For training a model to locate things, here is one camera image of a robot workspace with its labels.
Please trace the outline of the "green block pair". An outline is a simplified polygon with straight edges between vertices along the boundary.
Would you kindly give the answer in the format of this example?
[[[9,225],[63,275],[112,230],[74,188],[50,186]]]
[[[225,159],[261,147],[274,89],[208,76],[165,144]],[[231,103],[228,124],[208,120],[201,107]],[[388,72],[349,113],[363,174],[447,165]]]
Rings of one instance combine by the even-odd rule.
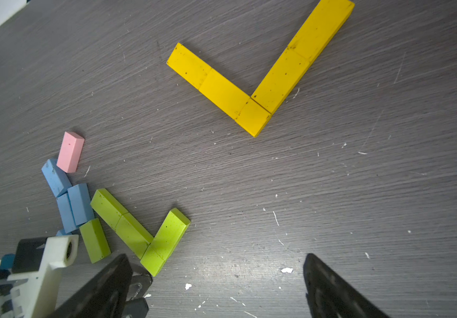
[[[90,203],[92,209],[115,230],[118,222],[129,211],[106,189],[97,189]]]

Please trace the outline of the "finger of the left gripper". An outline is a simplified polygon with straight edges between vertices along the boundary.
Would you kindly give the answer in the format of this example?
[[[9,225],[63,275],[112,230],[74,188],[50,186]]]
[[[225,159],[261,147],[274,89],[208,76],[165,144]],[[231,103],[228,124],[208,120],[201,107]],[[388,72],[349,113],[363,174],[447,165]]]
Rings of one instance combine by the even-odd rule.
[[[133,275],[123,309],[122,318],[144,318],[149,312],[145,295],[153,283],[152,275],[142,266],[131,264]]]

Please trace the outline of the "small green cube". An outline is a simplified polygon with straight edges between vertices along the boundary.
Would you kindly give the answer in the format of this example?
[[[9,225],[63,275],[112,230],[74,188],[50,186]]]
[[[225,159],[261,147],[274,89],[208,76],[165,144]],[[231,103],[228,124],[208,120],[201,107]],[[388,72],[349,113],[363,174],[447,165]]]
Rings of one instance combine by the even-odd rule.
[[[166,261],[158,254],[158,251],[154,247],[149,246],[143,254],[140,263],[152,277],[156,277],[166,264]]]

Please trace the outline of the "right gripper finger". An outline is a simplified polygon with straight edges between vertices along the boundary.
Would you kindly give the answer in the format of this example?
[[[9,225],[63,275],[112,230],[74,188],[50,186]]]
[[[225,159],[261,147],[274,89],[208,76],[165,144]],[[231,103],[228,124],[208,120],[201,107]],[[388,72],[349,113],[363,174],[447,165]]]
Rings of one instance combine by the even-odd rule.
[[[312,317],[387,317],[312,253],[306,256],[303,276]]]

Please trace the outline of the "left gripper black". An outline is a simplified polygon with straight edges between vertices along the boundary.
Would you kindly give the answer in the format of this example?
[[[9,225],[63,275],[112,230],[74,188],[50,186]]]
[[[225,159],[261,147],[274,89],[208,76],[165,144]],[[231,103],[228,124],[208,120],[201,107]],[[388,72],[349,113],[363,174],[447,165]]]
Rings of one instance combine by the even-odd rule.
[[[6,254],[0,263],[0,296],[10,295],[14,284],[11,274],[29,274],[39,270],[47,238],[19,241],[15,254]],[[49,317],[121,317],[133,270],[126,254],[113,259],[78,292]]]

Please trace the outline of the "yellow block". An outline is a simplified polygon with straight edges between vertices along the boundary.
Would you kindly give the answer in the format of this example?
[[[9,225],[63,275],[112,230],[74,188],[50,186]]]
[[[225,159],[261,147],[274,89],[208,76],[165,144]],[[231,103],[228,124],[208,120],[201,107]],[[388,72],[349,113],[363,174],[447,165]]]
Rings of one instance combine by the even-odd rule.
[[[252,94],[252,99],[275,114],[310,66],[308,59],[292,49],[285,49]]]
[[[213,69],[181,43],[175,46],[167,65],[197,90],[200,90],[201,85]]]
[[[234,120],[250,99],[249,95],[214,69],[207,74],[199,91]]]

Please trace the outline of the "green long block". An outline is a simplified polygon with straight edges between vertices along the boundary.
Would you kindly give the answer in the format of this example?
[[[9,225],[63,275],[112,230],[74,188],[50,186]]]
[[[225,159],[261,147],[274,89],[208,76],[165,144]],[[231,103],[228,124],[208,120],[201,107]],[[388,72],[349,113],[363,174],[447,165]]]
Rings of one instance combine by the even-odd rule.
[[[101,222],[92,219],[80,226],[80,233],[92,264],[101,261],[111,254]]]
[[[171,209],[147,251],[167,261],[190,224],[191,221],[178,208]]]

